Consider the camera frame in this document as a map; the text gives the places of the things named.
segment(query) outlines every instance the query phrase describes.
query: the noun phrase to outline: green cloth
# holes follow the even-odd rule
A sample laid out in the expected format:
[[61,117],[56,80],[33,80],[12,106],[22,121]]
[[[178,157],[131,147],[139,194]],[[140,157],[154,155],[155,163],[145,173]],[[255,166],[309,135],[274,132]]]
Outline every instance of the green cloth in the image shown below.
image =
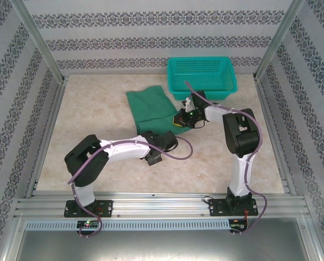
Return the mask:
[[148,87],[144,91],[129,91],[126,95],[138,135],[148,130],[156,134],[172,131],[174,135],[189,130],[173,125],[177,110],[161,86]]

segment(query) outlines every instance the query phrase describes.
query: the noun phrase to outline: marble-pattern floor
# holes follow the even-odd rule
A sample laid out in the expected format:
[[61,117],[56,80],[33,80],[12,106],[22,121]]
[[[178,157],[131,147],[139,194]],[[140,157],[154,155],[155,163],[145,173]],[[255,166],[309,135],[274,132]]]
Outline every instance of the marble-pattern floor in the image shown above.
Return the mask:
[[[284,193],[275,156],[258,100],[252,74],[238,74],[238,92],[221,104],[231,108],[251,108],[260,123],[264,142],[253,164],[251,187],[263,193]],[[136,136],[136,129],[125,93],[161,85],[169,93],[166,75],[71,75],[47,151],[38,190],[71,190],[71,175],[64,156],[84,137],[96,134],[99,139],[117,140]],[[163,161],[148,166],[145,160],[127,159],[106,165],[94,183],[96,191],[114,192],[226,192],[232,171],[232,155],[227,150],[223,126],[208,122],[181,136],[194,147],[188,160]],[[189,153],[180,141],[171,154]]]

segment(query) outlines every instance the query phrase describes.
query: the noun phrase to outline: patterned wallpaper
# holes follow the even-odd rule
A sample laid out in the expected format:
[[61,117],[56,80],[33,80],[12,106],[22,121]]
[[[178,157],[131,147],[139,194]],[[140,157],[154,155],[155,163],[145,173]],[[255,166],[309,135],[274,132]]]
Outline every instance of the patterned wallpaper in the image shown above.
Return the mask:
[[0,0],[0,246],[25,197],[57,82],[8,0]]
[[324,0],[304,3],[260,81],[324,250]]
[[228,56],[254,72],[291,0],[25,3],[67,75],[165,73],[182,56]]

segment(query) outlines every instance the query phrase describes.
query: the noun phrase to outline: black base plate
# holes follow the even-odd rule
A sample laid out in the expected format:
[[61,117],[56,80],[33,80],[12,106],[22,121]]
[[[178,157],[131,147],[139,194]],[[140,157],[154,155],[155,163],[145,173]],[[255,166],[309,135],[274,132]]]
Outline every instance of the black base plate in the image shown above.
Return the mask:
[[208,201],[210,216],[244,216],[245,210],[248,216],[257,216],[259,214],[255,199],[251,199],[251,204],[237,207],[233,212],[229,210],[224,198],[211,199]]
[[[112,200],[96,200],[96,204],[91,210],[92,213],[101,218],[110,218],[113,212]],[[92,218],[87,212],[83,211],[75,200],[68,200],[65,204],[64,217],[68,218]]]

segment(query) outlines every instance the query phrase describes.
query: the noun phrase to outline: teal plastic basket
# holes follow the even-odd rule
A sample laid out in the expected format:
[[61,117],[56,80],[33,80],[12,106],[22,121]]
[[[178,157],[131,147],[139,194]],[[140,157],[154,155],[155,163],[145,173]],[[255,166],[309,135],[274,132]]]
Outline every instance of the teal plastic basket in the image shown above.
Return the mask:
[[191,92],[185,85],[189,81],[196,91],[204,91],[209,100],[223,100],[237,91],[237,81],[228,57],[180,57],[167,63],[169,91],[178,101]]

